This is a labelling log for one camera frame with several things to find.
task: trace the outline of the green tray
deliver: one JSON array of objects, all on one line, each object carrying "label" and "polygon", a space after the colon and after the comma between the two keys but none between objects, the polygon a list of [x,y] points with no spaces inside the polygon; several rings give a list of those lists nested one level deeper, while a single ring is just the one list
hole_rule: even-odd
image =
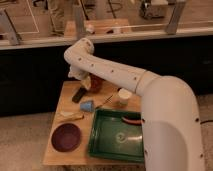
[{"label": "green tray", "polygon": [[142,127],[122,121],[124,115],[138,112],[97,109],[89,141],[92,157],[144,162]]}]

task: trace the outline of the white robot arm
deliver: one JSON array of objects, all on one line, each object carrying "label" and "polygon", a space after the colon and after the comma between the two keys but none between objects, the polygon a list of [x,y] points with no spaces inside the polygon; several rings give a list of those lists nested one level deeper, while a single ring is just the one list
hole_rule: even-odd
[{"label": "white robot arm", "polygon": [[141,113],[147,171],[205,171],[201,126],[191,88],[172,76],[100,59],[86,38],[64,53],[69,76],[93,73],[142,98]]}]

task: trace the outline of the paper cup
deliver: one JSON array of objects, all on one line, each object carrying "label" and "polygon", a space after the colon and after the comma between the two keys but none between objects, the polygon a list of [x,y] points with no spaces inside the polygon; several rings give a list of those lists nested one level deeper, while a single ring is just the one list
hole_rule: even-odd
[{"label": "paper cup", "polygon": [[120,105],[127,105],[129,99],[132,97],[132,92],[122,88],[118,92],[118,103]]},{"label": "paper cup", "polygon": [[121,34],[121,27],[119,27],[119,26],[113,27],[113,33],[114,34]]}]

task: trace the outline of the gray floor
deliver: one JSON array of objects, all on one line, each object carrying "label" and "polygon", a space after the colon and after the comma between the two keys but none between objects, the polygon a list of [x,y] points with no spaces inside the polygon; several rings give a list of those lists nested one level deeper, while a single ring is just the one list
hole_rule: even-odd
[{"label": "gray floor", "polygon": [[[213,94],[198,97],[201,120],[213,119]],[[42,164],[54,112],[0,118],[1,171],[62,171]],[[213,123],[202,125],[206,171],[213,170]],[[70,166],[75,171],[142,171],[143,166]]]}]

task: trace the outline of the dark red bowl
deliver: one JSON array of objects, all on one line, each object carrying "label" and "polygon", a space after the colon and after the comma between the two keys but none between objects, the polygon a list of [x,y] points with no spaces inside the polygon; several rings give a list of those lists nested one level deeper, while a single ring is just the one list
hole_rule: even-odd
[{"label": "dark red bowl", "polygon": [[59,152],[73,151],[80,144],[81,131],[74,124],[62,124],[54,130],[51,141]]}]

